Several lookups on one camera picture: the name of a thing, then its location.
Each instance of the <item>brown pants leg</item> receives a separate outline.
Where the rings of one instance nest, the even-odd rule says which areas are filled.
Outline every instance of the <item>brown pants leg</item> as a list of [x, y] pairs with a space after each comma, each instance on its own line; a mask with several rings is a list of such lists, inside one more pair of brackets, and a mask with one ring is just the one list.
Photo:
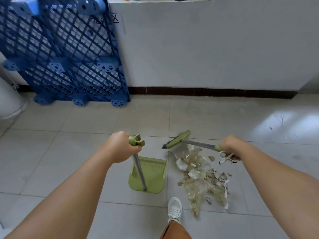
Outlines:
[[192, 239], [185, 228], [176, 221], [170, 221], [160, 239]]

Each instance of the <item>white sneaker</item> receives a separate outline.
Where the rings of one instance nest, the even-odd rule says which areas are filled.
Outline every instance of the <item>white sneaker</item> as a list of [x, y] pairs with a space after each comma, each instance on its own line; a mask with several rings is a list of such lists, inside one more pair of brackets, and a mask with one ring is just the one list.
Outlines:
[[182, 211], [180, 200], [172, 197], [168, 202], [168, 222], [176, 221], [180, 223]]

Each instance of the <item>forearm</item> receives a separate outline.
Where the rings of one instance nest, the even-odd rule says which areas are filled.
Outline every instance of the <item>forearm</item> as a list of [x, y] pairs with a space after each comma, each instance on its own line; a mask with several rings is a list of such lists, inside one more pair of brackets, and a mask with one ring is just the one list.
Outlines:
[[233, 150], [263, 201], [290, 238], [314, 238], [319, 229], [319, 181], [268, 156], [244, 141]]
[[90, 230], [106, 173], [112, 165], [99, 154], [48, 195], [9, 238], [86, 238]]

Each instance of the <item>white cylindrical container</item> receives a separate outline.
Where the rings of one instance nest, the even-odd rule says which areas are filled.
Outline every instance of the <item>white cylindrical container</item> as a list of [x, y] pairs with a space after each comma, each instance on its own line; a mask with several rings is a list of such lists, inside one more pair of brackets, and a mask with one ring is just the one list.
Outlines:
[[0, 77], [0, 119], [8, 119], [22, 112], [28, 102]]

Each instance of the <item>dustpan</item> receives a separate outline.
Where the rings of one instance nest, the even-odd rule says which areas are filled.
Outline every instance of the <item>dustpan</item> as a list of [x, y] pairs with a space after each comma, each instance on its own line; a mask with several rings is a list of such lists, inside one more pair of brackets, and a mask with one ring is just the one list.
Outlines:
[[[141, 136], [138, 134], [134, 137], [129, 137], [129, 142], [132, 146], [143, 146], [144, 140], [141, 140]], [[144, 191], [148, 193], [159, 193], [164, 189], [165, 176], [167, 169], [167, 161], [157, 158], [139, 157], [134, 155], [139, 160], [140, 168], [142, 170], [142, 176], [145, 180], [146, 190], [143, 188], [142, 180], [140, 178], [138, 164], [133, 163], [130, 176], [129, 186], [133, 190]]]

